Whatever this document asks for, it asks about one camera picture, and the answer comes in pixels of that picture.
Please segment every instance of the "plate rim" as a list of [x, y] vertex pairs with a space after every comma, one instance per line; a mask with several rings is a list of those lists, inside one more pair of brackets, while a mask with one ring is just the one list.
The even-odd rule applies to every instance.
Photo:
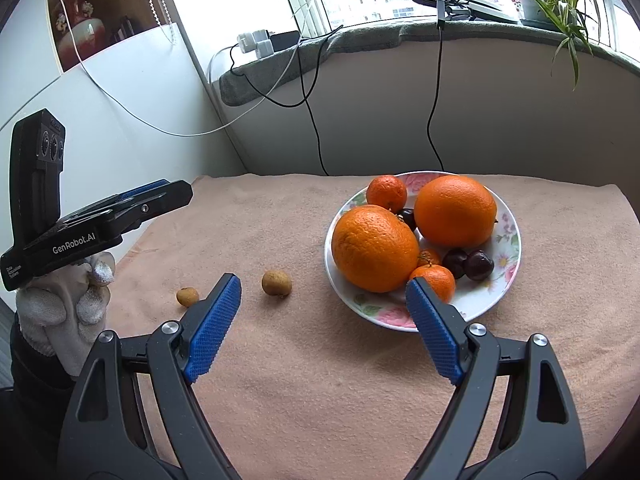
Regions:
[[[405, 176], [405, 175], [410, 175], [410, 174], [423, 174], [423, 173], [439, 173], [440, 175], [449, 175], [449, 174], [461, 174], [461, 173], [449, 173], [448, 171], [435, 171], [435, 170], [421, 170], [421, 171], [407, 171], [405, 173], [397, 173], [394, 176]], [[513, 281], [516, 279], [516, 275], [518, 273], [518, 271], [520, 270], [520, 261], [522, 260], [522, 236], [520, 236], [520, 228], [518, 227], [518, 221], [516, 220], [515, 215], [513, 214], [513, 212], [511, 211], [511, 209], [509, 208], [509, 206], [506, 205], [506, 203], [504, 202], [504, 200], [502, 200], [496, 193], [494, 193], [491, 189], [489, 189], [487, 186], [484, 186], [484, 188], [492, 194], [492, 196], [499, 200], [502, 205], [505, 207], [505, 209], [510, 213], [511, 217], [513, 218], [513, 224], [514, 227], [516, 228], [516, 233], [518, 235], [518, 261], [516, 262], [516, 268], [513, 271], [513, 274], [511, 276], [511, 279], [509, 280], [509, 283], [507, 283], [507, 286], [504, 288], [503, 292], [500, 294], [500, 296], [491, 304], [488, 305], [488, 307], [486, 309], [484, 309], [482, 312], [480, 312], [479, 314], [477, 314], [476, 316], [474, 316], [473, 318], [466, 320], [465, 322], [471, 322], [474, 319], [477, 319], [479, 316], [482, 316], [482, 314], [487, 313], [489, 310], [491, 310], [503, 297], [504, 295], [509, 291], [509, 289], [511, 288], [511, 285], [513, 284]], [[354, 193], [354, 195], [352, 195], [345, 203], [343, 203], [340, 208], [338, 209], [338, 212], [334, 215], [334, 218], [332, 219], [331, 223], [329, 224], [329, 228], [327, 229], [326, 232], [326, 237], [324, 238], [324, 255], [323, 255], [323, 259], [324, 259], [324, 272], [326, 273], [327, 277], [329, 278], [329, 283], [331, 283], [332, 289], [334, 290], [334, 292], [338, 295], [338, 297], [342, 300], [342, 302], [349, 307], [351, 310], [353, 310], [356, 314], [358, 314], [358, 316], [362, 317], [363, 319], [366, 319], [367, 321], [376, 324], [378, 326], [384, 327], [384, 328], [388, 328], [391, 330], [396, 330], [398, 332], [418, 332], [417, 328], [410, 328], [410, 327], [405, 327], [405, 326], [395, 326], [395, 325], [389, 325], [387, 323], [384, 323], [382, 321], [379, 321], [373, 317], [370, 316], [366, 316], [366, 314], [364, 314], [363, 312], [361, 312], [360, 310], [358, 310], [357, 308], [355, 308], [354, 306], [351, 305], [351, 300], [347, 300], [343, 294], [340, 293], [340, 291], [338, 290], [338, 287], [336, 287], [334, 280], [332, 279], [331, 273], [329, 272], [329, 265], [328, 265], [328, 255], [330, 254], [331, 257], [333, 258], [333, 253], [331, 250], [331, 234], [334, 232], [334, 228], [335, 228], [335, 224], [337, 224], [339, 217], [338, 217], [338, 213], [340, 212], [340, 210], [346, 205], [348, 204], [351, 200], [353, 200], [356, 196], [358, 196], [360, 193], [362, 193], [364, 190], [366, 190], [367, 188], [364, 187], [361, 190], [359, 190], [358, 192]]]

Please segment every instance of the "plate of fruit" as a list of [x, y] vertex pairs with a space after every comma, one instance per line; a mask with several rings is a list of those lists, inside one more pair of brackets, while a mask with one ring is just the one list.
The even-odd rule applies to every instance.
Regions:
[[382, 175], [351, 197], [324, 242], [324, 266], [347, 306], [386, 328], [417, 332], [408, 280], [424, 277], [470, 321], [509, 290], [522, 244], [513, 214], [468, 176], [441, 171]]

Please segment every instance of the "hand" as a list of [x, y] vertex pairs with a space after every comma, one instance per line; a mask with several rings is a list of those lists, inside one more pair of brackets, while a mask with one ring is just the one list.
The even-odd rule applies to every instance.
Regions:
[[33, 278], [15, 304], [26, 341], [46, 356], [57, 355], [66, 373], [78, 377], [98, 334], [104, 330], [115, 260], [94, 254], [78, 264]]

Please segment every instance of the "window sill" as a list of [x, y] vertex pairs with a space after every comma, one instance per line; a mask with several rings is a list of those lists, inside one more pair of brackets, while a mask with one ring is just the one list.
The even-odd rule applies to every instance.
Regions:
[[[328, 41], [327, 48], [321, 55], [321, 63], [332, 54], [350, 54], [395, 48], [403, 41], [438, 41], [438, 30], [434, 26], [434, 17], [398, 18], [383, 22], [371, 22], [363, 25], [345, 27], [334, 34]], [[562, 34], [541, 30], [523, 25], [495, 22], [450, 22], [443, 30], [443, 39], [466, 40], [471, 38], [500, 39], [511, 41], [528, 41], [557, 46], [562, 41]], [[316, 67], [320, 40], [305, 41], [300, 47], [303, 73]], [[261, 92], [268, 92], [276, 79], [282, 74], [292, 54], [292, 48], [264, 59], [248, 63], [234, 71], [245, 73]], [[586, 52], [581, 44], [576, 49]], [[625, 68], [640, 77], [640, 63], [608, 47], [592, 45], [593, 55]], [[279, 86], [300, 76], [297, 63], [291, 63]], [[220, 78], [220, 97], [227, 106], [241, 106], [260, 97], [243, 77], [226, 72]]]

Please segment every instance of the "orange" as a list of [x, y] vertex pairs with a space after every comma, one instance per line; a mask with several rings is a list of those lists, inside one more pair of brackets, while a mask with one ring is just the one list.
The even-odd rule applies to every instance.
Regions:
[[392, 213], [397, 213], [405, 203], [406, 186], [396, 176], [377, 176], [367, 187], [367, 204], [379, 205]]
[[447, 267], [424, 265], [415, 269], [409, 279], [412, 280], [419, 276], [427, 280], [427, 283], [442, 301], [449, 303], [453, 299], [456, 292], [456, 280]]
[[389, 292], [404, 285], [420, 252], [411, 229], [377, 205], [355, 207], [342, 215], [331, 250], [344, 277], [369, 292]]
[[494, 197], [479, 182], [445, 175], [425, 184], [415, 199], [415, 223], [432, 244], [477, 247], [494, 230]]
[[433, 249], [420, 251], [420, 255], [418, 256], [418, 267], [423, 265], [442, 265], [440, 255]]

